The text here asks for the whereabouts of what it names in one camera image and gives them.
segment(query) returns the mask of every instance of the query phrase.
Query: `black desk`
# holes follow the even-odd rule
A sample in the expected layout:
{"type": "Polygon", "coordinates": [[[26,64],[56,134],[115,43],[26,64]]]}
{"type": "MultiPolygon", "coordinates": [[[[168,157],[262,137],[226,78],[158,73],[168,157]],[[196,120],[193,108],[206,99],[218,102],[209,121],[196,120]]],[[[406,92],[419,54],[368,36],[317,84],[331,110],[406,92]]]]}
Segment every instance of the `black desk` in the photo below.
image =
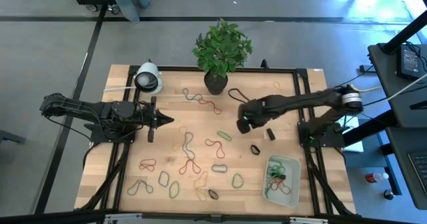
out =
{"type": "MultiPolygon", "coordinates": [[[[374,64],[387,97],[411,84],[411,81],[396,76],[396,55],[383,54],[378,45],[371,45],[368,50],[371,62],[374,64]]],[[[427,53],[427,47],[422,47],[421,52],[427,53]]],[[[407,90],[420,86],[423,85],[415,84],[407,90]]],[[[396,155],[415,206],[427,210],[427,195],[424,193],[408,157],[409,151],[419,150],[423,147],[427,149],[427,145],[425,145],[427,140],[427,109],[411,110],[409,108],[410,105],[425,100],[427,100],[427,89],[399,95],[389,101],[391,110],[365,122],[343,136],[344,142],[349,145],[379,131],[386,130],[390,143],[381,146],[383,153],[385,155],[391,153],[396,155]]]]}

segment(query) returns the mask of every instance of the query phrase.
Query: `potted plant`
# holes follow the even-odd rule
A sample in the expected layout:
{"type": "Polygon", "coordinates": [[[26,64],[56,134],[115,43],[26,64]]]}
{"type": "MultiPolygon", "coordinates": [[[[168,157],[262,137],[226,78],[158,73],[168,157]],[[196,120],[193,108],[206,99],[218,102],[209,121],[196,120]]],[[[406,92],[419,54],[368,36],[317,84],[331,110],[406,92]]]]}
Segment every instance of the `potted plant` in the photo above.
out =
{"type": "Polygon", "coordinates": [[[252,53],[251,40],[238,31],[237,24],[228,24],[220,19],[217,25],[209,26],[203,38],[201,34],[195,40],[197,48],[193,54],[197,57],[197,66],[206,72],[205,85],[213,95],[219,95],[227,85],[227,72],[234,72],[252,53]]]}

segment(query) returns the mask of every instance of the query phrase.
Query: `desk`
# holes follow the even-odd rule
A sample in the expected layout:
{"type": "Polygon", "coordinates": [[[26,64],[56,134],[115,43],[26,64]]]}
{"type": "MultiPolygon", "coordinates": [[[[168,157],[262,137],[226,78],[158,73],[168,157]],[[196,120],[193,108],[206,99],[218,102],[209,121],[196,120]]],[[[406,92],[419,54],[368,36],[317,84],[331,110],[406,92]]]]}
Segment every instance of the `desk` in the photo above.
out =
{"type": "MultiPolygon", "coordinates": [[[[106,88],[123,87],[127,80],[129,65],[112,65],[107,79],[106,88]]],[[[227,95],[227,89],[239,88],[248,98],[259,98],[270,94],[295,95],[292,75],[283,73],[229,73],[226,90],[221,95],[210,95],[204,86],[204,73],[200,71],[162,71],[163,90],[157,94],[157,108],[175,121],[157,129],[154,142],[148,143],[147,130],[138,131],[137,137],[131,144],[129,158],[125,171],[123,190],[119,205],[120,211],[156,212],[156,213],[221,213],[232,215],[313,215],[312,199],[308,182],[308,172],[304,151],[299,145],[296,123],[299,120],[298,111],[290,111],[280,118],[268,122],[265,127],[251,130],[242,135],[236,127],[239,102],[227,95]],[[280,84],[276,89],[273,82],[280,84]],[[183,88],[189,89],[189,94],[201,93],[206,100],[214,101],[222,110],[216,115],[210,105],[200,105],[197,101],[187,101],[182,94],[183,88]],[[178,131],[186,126],[187,131],[194,134],[193,141],[188,148],[194,151],[195,162],[202,172],[208,172],[207,189],[215,189],[220,196],[215,201],[207,196],[206,201],[200,201],[193,190],[193,182],[201,175],[195,174],[191,167],[184,175],[178,173],[186,162],[184,152],[174,151],[173,145],[183,143],[183,135],[178,131]],[[276,136],[270,141],[266,129],[271,128],[276,136]],[[233,140],[220,139],[216,132],[222,130],[228,133],[233,140]],[[224,144],[226,157],[216,158],[216,148],[205,145],[204,140],[221,140],[224,144]],[[255,156],[250,151],[250,145],[257,145],[261,153],[255,156]],[[297,207],[284,207],[266,201],[262,197],[262,183],[266,161],[271,154],[284,155],[300,161],[301,187],[300,199],[297,207]],[[157,160],[153,172],[139,170],[142,159],[157,160]],[[213,164],[226,164],[228,172],[225,174],[211,171],[213,164]],[[161,187],[157,180],[161,171],[170,174],[169,184],[178,181],[179,195],[175,199],[169,198],[169,187],[161,187]],[[244,179],[244,186],[234,189],[231,185],[234,173],[240,173],[244,179]],[[129,196],[129,189],[137,179],[143,179],[154,187],[152,194],[146,193],[141,186],[135,196],[129,196]]],[[[326,88],[326,81],[322,70],[308,69],[308,80],[312,91],[326,88]]],[[[123,91],[106,92],[102,101],[122,100],[123,91]]],[[[141,93],[140,100],[149,101],[150,96],[141,93]]],[[[321,115],[328,108],[315,108],[316,115],[321,115]]],[[[86,166],[77,194],[75,207],[81,207],[89,201],[102,184],[107,172],[111,153],[111,143],[101,144],[94,148],[87,156],[86,166]]],[[[348,183],[346,167],[342,156],[333,149],[323,148],[324,162],[328,181],[340,200],[350,211],[355,211],[353,198],[348,183]]],[[[108,207],[111,207],[115,185],[111,187],[108,207]]],[[[322,189],[318,185],[320,207],[325,212],[322,189]]]]}
{"type": "MultiPolygon", "coordinates": [[[[375,70],[384,88],[386,96],[392,96],[413,81],[405,80],[396,76],[396,55],[387,55],[381,52],[378,45],[371,45],[368,48],[370,59],[375,66],[375,70]]],[[[422,85],[413,85],[408,90],[418,88],[422,85]]],[[[400,169],[408,185],[412,200],[419,209],[427,209],[427,196],[422,190],[421,184],[415,171],[409,163],[408,152],[415,147],[425,146],[427,139],[427,109],[410,110],[409,106],[427,99],[427,89],[422,89],[404,95],[398,95],[389,103],[391,110],[375,117],[363,125],[344,134],[346,144],[355,143],[365,137],[373,135],[379,131],[386,130],[389,144],[381,146],[385,155],[394,153],[399,162],[400,169]]],[[[397,184],[394,174],[390,182],[397,184]]]]}

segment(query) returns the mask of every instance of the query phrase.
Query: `wooden tabletop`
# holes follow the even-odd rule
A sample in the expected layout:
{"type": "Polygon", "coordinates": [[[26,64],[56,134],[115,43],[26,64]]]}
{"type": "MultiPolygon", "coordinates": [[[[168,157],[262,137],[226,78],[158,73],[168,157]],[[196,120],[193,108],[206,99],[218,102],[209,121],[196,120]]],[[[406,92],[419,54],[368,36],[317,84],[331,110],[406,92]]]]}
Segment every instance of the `wooden tabletop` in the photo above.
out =
{"type": "MultiPolygon", "coordinates": [[[[123,87],[127,79],[129,65],[112,65],[106,88],[123,87]]],[[[299,146],[296,123],[299,121],[297,111],[289,111],[276,120],[269,121],[264,127],[253,129],[247,134],[240,134],[236,127],[239,102],[227,95],[230,88],[239,88],[249,99],[264,97],[271,94],[285,96],[295,95],[292,75],[284,73],[228,73],[228,84],[221,95],[210,95],[203,82],[203,72],[196,71],[163,71],[163,90],[157,96],[157,108],[175,121],[155,130],[154,142],[147,142],[148,128],[138,131],[135,142],[131,145],[127,162],[123,191],[119,209],[121,211],[160,212],[160,213],[221,213],[245,215],[313,215],[312,198],[308,183],[308,173],[304,151],[299,146]],[[200,93],[208,101],[215,102],[222,110],[220,115],[213,112],[210,104],[200,105],[197,101],[185,99],[182,89],[188,88],[189,95],[200,93]],[[191,166],[183,174],[179,169],[184,166],[187,157],[180,145],[184,135],[179,127],[185,126],[193,133],[193,140],[188,149],[195,153],[195,163],[200,166],[201,173],[196,174],[191,166]],[[270,141],[266,129],[271,128],[276,136],[270,141]],[[232,137],[226,141],[217,136],[217,131],[225,131],[232,137]],[[216,157],[216,147],[208,147],[205,140],[211,139],[223,143],[225,158],[216,157]],[[253,155],[250,145],[260,148],[260,155],[253,155]],[[283,155],[297,159],[301,163],[300,196],[297,207],[284,207],[266,201],[262,197],[264,169],[268,157],[272,154],[283,155]],[[142,159],[155,159],[154,171],[140,170],[142,159]],[[211,171],[213,164],[228,166],[226,173],[211,171]],[[175,199],[169,198],[169,186],[162,187],[158,183],[161,171],[169,173],[169,186],[172,182],[179,183],[179,194],[175,199]],[[213,189],[219,195],[213,200],[207,195],[201,201],[197,197],[193,182],[207,171],[206,186],[202,193],[207,195],[208,189],[213,189]],[[239,189],[232,187],[232,179],[239,173],[244,185],[239,189]],[[153,186],[153,193],[147,193],[143,184],[135,195],[128,195],[127,190],[138,180],[144,180],[153,186]]],[[[310,88],[312,91],[326,88],[325,77],[321,69],[308,69],[310,88]]],[[[300,79],[302,93],[304,86],[300,79]]],[[[149,101],[150,95],[142,93],[140,100],[149,101]]],[[[105,92],[102,101],[121,101],[123,91],[105,92]]],[[[321,115],[327,107],[315,108],[316,115],[321,115]]],[[[105,179],[107,166],[111,155],[111,143],[104,143],[94,148],[87,156],[79,193],[75,207],[86,204],[105,179]]],[[[334,149],[323,148],[324,163],[328,183],[336,195],[354,211],[353,198],[342,156],[334,149]]],[[[112,206],[115,183],[111,186],[108,207],[112,206]]],[[[320,207],[323,212],[324,200],[322,189],[318,185],[320,207]]]]}

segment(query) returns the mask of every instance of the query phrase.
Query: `concrete floor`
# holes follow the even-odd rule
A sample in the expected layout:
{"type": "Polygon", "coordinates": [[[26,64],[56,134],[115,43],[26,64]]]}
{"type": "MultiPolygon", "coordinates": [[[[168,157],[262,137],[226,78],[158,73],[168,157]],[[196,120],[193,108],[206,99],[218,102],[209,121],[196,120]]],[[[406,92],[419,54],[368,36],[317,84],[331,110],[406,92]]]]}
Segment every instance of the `concrete floor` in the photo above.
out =
{"type": "MultiPolygon", "coordinates": [[[[1,16],[91,17],[75,0],[0,0],[1,16]]],[[[152,17],[344,17],[364,21],[408,19],[401,0],[152,0],[141,15],[152,17]]],[[[246,66],[258,67],[267,59],[270,67],[320,68],[328,86],[347,81],[369,64],[367,46],[387,42],[404,25],[342,23],[238,22],[251,39],[254,53],[246,66]]],[[[194,39],[205,33],[209,22],[105,22],[99,34],[81,100],[99,101],[111,64],[141,64],[148,58],[158,65],[195,65],[194,39]]],[[[38,111],[44,95],[61,92],[70,96],[85,57],[94,22],[0,22],[0,129],[26,136],[23,145],[0,145],[0,216],[33,211],[47,163],[52,155],[58,126],[38,111]]],[[[352,82],[363,89],[379,85],[375,75],[352,82]]],[[[364,102],[383,98],[381,89],[363,94],[364,102]]],[[[375,116],[389,106],[366,111],[375,116]]],[[[82,121],[73,127],[86,132],[82,121]]],[[[87,140],[70,133],[49,198],[46,212],[70,211],[81,177],[81,160],[87,140]]],[[[404,196],[393,201],[380,197],[387,183],[367,185],[363,174],[371,169],[349,169],[356,210],[364,217],[422,222],[427,211],[417,210],[408,194],[397,163],[404,196]],[[374,207],[383,207],[381,211],[374,207]]],[[[150,220],[152,223],[165,223],[150,220]]]]}

